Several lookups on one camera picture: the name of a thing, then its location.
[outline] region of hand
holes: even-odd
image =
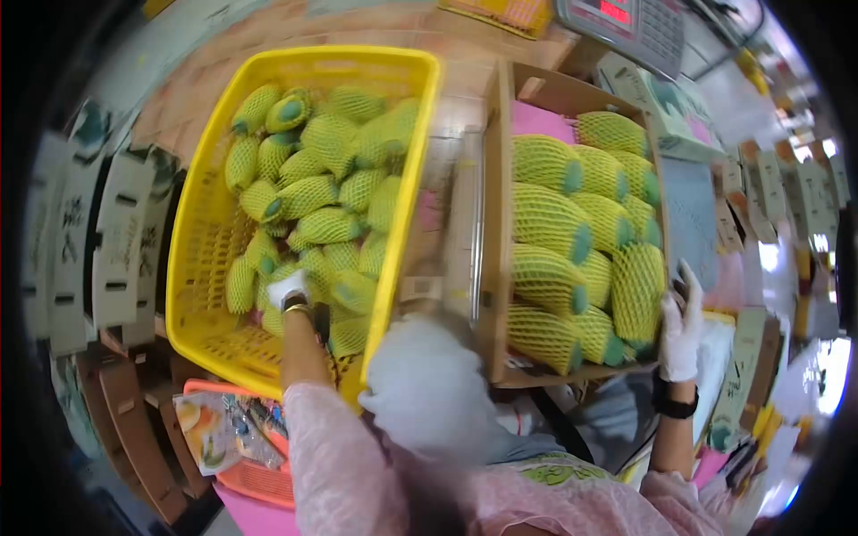
[[[305,270],[303,268],[295,270],[286,279],[270,284],[268,293],[269,301],[277,310],[283,310],[283,303],[295,296],[302,296],[309,303],[311,296],[307,289]]]
[[[703,334],[703,289],[684,260],[680,260],[680,276],[682,281],[674,282],[677,290],[665,292],[662,298],[664,325],[658,364],[665,382],[687,382],[697,375],[697,350]]]

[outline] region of orange plastic basket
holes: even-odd
[[[206,382],[204,380],[188,380],[184,384],[184,394],[198,391],[212,393],[230,393],[242,396],[257,396],[248,389],[231,383]],[[289,466],[289,441],[279,435],[270,434],[269,439],[287,457],[279,471],[272,471],[252,461],[242,460],[226,471],[215,475],[221,484],[227,488],[242,493],[248,497],[273,503],[288,509],[295,509],[295,496],[292,494],[292,473]]]

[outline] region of light blue surface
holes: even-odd
[[[715,192],[706,164],[662,158],[663,209],[667,212],[670,277],[678,278],[680,259],[700,280],[704,291],[718,280]]]

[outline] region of wristwatch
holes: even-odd
[[[669,387],[669,382],[664,381],[658,375],[658,367],[656,367],[652,373],[652,406],[656,413],[666,415],[671,419],[688,419],[697,411],[697,403],[700,400],[697,386],[694,386],[694,402],[692,404],[670,400],[668,396]]]

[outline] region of yellow crate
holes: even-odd
[[[423,51],[383,46],[312,46],[267,51],[236,72],[208,120],[190,163],[170,244],[166,281],[166,332],[175,349],[204,369],[262,396],[279,399],[281,340],[227,310],[227,270],[256,227],[227,190],[223,163],[232,143],[233,114],[251,91],[276,81],[308,87],[323,97],[351,84],[389,99],[420,98],[420,111],[387,242],[366,342],[364,371],[390,320],[397,275],[408,239],[439,88],[438,60]]]
[[[438,7],[525,39],[540,38],[552,18],[548,0],[438,0]]]

